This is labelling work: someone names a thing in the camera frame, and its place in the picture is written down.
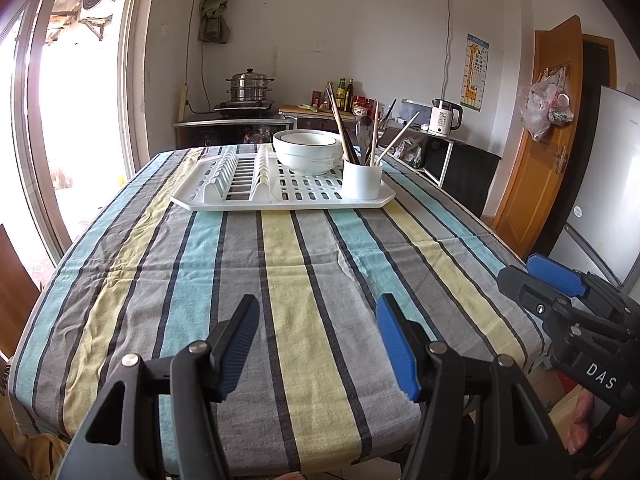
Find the white cup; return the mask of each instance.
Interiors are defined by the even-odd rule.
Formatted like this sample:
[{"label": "white cup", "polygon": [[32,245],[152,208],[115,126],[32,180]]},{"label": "white cup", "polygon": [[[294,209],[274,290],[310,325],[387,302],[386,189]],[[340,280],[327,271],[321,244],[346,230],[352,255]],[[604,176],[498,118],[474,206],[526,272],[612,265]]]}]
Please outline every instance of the white cup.
[{"label": "white cup", "polygon": [[360,166],[344,161],[342,191],[344,198],[352,200],[375,200],[382,185],[382,162],[378,166]]}]

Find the wooden chair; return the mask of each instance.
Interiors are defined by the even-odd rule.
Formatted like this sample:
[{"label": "wooden chair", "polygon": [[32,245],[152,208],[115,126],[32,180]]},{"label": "wooden chair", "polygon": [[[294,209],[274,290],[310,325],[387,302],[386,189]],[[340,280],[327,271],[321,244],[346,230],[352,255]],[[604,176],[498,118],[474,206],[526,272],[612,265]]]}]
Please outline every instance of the wooden chair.
[{"label": "wooden chair", "polygon": [[0,224],[0,351],[8,358],[15,353],[39,295]]}]

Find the refrigerator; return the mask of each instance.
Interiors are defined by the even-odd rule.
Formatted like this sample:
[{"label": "refrigerator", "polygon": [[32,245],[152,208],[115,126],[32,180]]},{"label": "refrigerator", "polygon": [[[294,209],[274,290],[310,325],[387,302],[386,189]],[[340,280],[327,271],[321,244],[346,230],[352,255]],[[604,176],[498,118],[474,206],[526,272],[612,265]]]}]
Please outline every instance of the refrigerator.
[{"label": "refrigerator", "polygon": [[627,294],[638,282],[638,99],[611,88],[600,89],[598,120],[588,166],[550,257],[570,269],[597,274]]}]

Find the white wall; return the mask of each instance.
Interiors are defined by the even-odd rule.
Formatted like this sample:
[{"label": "white wall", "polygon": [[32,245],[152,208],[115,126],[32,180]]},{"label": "white wall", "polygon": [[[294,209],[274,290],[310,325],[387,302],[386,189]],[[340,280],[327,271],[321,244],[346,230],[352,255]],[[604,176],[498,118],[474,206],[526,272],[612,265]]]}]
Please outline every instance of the white wall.
[{"label": "white wall", "polygon": [[533,25],[549,30],[574,14],[580,16],[582,33],[610,38],[615,42],[618,89],[640,82],[640,59],[602,0],[532,0]]},{"label": "white wall", "polygon": [[522,138],[520,89],[531,82],[534,25],[531,0],[504,0],[504,62],[490,150],[502,157],[484,214],[494,216],[509,183]]},{"label": "white wall", "polygon": [[[187,30],[192,0],[151,0],[146,20],[144,41],[144,95],[136,103],[144,114],[148,154],[175,149],[175,131],[172,127],[178,115],[180,86],[184,84]],[[194,9],[194,28],[197,28],[198,0]],[[199,63],[192,44],[190,64]],[[195,85],[198,78],[192,78]]]},{"label": "white wall", "polygon": [[[172,148],[177,93],[183,83],[191,0],[153,0],[146,40],[145,111],[149,151]],[[207,110],[200,82],[197,7],[190,44],[190,102]],[[460,134],[488,148],[502,73],[502,0],[451,0],[451,55],[446,98],[460,102],[466,35],[490,44],[482,111],[465,109]],[[228,99],[226,78],[247,67],[275,77],[276,105],[308,102],[328,80],[353,77],[356,91],[385,104],[440,97],[447,0],[229,0],[228,44],[204,44],[211,105]]]}]

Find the plastic bag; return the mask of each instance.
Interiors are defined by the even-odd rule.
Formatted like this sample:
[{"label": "plastic bag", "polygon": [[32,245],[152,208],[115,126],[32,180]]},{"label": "plastic bag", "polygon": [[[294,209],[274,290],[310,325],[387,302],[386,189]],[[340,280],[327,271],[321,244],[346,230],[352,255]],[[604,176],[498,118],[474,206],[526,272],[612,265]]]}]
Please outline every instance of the plastic bag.
[{"label": "plastic bag", "polygon": [[553,72],[545,70],[540,81],[521,97],[522,122],[533,140],[540,140],[551,124],[562,125],[574,120],[568,89],[568,67],[561,66]]},{"label": "plastic bag", "polygon": [[395,158],[406,162],[412,168],[421,167],[423,155],[422,137],[403,139],[394,152]]},{"label": "plastic bag", "polygon": [[271,142],[271,128],[269,126],[260,126],[256,132],[252,128],[244,131],[243,144],[268,144]]}]

